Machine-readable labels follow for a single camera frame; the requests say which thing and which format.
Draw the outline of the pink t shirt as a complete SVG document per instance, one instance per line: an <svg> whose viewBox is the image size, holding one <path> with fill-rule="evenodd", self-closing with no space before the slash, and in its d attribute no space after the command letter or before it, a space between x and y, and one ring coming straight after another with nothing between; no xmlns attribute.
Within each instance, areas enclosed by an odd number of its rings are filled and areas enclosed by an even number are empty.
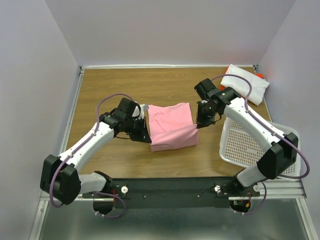
<svg viewBox="0 0 320 240"><path fill-rule="evenodd" d="M199 143L199 132L193 123L188 102L166 107L150 105L148 123L152 152L176 150Z"/></svg>

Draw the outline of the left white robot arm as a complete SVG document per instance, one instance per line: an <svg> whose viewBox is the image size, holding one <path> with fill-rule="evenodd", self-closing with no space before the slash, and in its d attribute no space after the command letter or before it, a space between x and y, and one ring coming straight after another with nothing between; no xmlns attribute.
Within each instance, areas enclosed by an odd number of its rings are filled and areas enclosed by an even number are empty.
<svg viewBox="0 0 320 240"><path fill-rule="evenodd" d="M81 174L82 168L104 145L125 133L131 141L150 144L145 113L147 104L138 104L122 98L119 105L103 114L89 132L75 145L58 156L48 155L42 167L40 188L48 193L51 203L57 208L71 204L78 195L95 192L99 197L107 197L112 192L112 178L101 171Z"/></svg>

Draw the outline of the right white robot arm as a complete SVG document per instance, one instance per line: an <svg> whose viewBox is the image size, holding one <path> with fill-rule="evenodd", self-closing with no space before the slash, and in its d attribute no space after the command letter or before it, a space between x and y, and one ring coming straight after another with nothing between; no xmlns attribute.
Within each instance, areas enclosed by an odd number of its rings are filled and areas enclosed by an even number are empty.
<svg viewBox="0 0 320 240"><path fill-rule="evenodd" d="M293 132L286 134L267 122L233 88L219 90L206 78L194 89L201 98L197 102L198 129L215 124L216 115L225 115L240 125L264 152L257 163L231 178L224 187L228 193L241 196L251 185L276 179L296 162L299 138Z"/></svg>

